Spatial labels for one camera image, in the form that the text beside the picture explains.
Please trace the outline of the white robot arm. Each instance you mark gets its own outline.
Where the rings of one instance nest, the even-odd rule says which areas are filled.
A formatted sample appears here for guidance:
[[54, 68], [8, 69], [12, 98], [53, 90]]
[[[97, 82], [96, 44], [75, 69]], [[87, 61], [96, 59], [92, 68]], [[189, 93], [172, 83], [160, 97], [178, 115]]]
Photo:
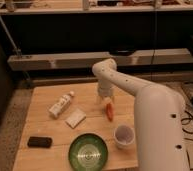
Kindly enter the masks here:
[[190, 171], [181, 115], [185, 100], [177, 91], [117, 71], [114, 59], [95, 63], [98, 95], [113, 95], [112, 85], [135, 97], [134, 127], [139, 171]]

